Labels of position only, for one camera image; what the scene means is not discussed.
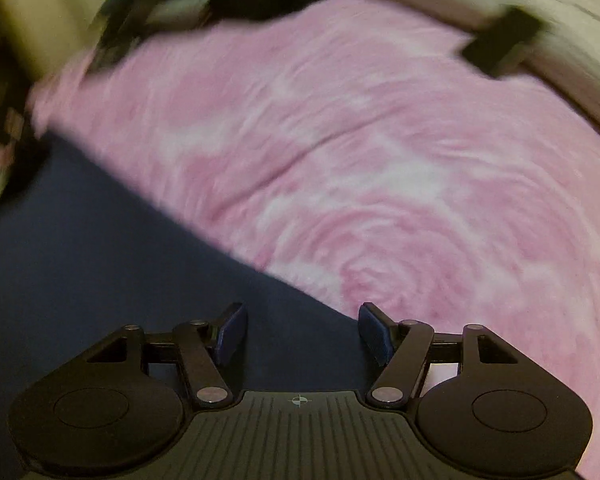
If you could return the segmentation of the navy blue garment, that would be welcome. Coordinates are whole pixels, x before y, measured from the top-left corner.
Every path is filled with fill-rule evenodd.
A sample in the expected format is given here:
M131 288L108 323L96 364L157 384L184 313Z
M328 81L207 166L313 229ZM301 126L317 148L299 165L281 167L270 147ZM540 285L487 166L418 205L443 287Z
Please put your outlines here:
M22 475L7 414L28 385L123 325L166 332L234 302L242 386L366 387L354 318L208 245L59 136L18 148L0 199L0 479Z

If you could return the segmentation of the pink floral blanket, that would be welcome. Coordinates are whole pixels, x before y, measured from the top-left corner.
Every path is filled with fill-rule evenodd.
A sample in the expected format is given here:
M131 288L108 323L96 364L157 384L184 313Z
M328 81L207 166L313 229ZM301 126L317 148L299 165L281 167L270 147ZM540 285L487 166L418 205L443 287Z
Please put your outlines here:
M59 136L230 258L356 317L481 323L582 396L600 479L600 134L527 74L380 0L81 54L30 102Z

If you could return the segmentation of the black smartphone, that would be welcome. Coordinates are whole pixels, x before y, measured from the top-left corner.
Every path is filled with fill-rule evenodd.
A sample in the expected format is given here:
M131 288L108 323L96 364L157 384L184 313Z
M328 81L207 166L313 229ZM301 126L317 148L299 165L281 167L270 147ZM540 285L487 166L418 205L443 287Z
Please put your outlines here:
M460 56L483 75L500 78L527 57L545 29L546 23L534 14L508 6L460 49Z

